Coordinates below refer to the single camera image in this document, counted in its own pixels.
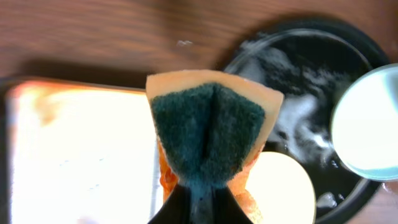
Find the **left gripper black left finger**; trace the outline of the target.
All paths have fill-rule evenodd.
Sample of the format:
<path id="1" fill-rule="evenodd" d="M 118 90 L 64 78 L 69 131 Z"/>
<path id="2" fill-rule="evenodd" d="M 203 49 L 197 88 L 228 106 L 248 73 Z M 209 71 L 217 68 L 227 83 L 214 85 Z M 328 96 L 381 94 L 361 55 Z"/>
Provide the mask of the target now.
<path id="1" fill-rule="evenodd" d="M 191 190 L 177 184 L 148 224 L 189 224 L 190 208 Z"/>

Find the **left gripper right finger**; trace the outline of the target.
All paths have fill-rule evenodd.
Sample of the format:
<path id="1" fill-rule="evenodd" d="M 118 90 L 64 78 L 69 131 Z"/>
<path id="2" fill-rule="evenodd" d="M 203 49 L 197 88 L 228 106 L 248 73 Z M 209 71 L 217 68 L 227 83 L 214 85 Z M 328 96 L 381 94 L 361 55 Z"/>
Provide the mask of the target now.
<path id="1" fill-rule="evenodd" d="M 252 224 L 228 187 L 213 190 L 214 224 Z"/>

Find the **yellow plate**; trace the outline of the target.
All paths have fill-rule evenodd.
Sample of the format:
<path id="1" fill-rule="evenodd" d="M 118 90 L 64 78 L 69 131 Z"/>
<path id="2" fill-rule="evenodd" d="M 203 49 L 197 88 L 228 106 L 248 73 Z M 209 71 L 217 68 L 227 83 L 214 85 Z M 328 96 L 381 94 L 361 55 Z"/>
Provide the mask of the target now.
<path id="1" fill-rule="evenodd" d="M 262 152 L 252 167 L 246 190 L 262 215 L 263 224 L 313 224 L 316 199 L 312 181 L 294 159 Z"/>

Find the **green yellow sponge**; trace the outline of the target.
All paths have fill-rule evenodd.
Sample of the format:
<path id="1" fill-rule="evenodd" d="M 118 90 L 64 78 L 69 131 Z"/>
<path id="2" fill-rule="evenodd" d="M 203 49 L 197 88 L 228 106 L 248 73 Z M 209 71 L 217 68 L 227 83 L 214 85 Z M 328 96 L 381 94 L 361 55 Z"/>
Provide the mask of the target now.
<path id="1" fill-rule="evenodd" d="M 191 190 L 190 223 L 214 223 L 213 190 L 261 152 L 283 94 L 237 75 L 183 70 L 149 75 L 146 96 L 165 160 Z"/>

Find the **light blue plate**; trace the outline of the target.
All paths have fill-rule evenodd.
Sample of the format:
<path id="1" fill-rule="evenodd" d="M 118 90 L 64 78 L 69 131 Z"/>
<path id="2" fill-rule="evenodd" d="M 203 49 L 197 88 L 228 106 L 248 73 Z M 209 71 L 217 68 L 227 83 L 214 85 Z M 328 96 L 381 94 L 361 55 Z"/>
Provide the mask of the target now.
<path id="1" fill-rule="evenodd" d="M 331 139 L 351 172 L 397 180 L 397 64 L 368 72 L 343 93 L 331 118 Z"/>

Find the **round black tray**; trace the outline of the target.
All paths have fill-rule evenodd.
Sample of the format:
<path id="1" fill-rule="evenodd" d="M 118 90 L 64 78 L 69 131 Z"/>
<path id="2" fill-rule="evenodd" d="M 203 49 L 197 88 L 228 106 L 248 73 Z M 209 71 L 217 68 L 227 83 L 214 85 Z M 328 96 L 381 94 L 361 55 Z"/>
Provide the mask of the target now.
<path id="1" fill-rule="evenodd" d="M 343 165 L 331 142 L 330 120 L 354 81 L 388 63 L 377 43 L 354 26 L 325 17 L 296 17 L 242 41 L 224 66 L 225 72 L 284 94 L 265 149 L 292 157 L 308 172 L 317 223 L 346 223 L 380 186 Z"/>

